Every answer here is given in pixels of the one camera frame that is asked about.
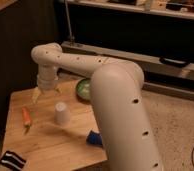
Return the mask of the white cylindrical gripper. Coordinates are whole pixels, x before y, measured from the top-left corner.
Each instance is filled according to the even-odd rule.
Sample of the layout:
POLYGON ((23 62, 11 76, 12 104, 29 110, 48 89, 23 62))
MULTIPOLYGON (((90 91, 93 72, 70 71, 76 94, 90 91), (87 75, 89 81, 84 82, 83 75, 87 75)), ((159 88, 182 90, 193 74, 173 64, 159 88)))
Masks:
POLYGON ((37 103, 38 98, 42 94, 41 90, 52 90, 55 89, 58 93, 62 93, 61 88, 58 84, 57 76, 58 68, 54 66, 43 66, 38 67, 37 74, 37 86, 33 90, 32 102, 37 103))

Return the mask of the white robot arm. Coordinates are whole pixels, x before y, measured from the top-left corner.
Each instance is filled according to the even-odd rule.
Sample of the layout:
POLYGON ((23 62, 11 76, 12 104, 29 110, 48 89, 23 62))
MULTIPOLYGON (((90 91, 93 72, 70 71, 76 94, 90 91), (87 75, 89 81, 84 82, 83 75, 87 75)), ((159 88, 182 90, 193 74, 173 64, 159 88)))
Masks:
POLYGON ((37 45, 39 90, 55 89, 63 68, 90 80, 90 101, 111 171, 164 171, 141 90, 142 68, 129 60, 65 53, 57 43, 37 45))

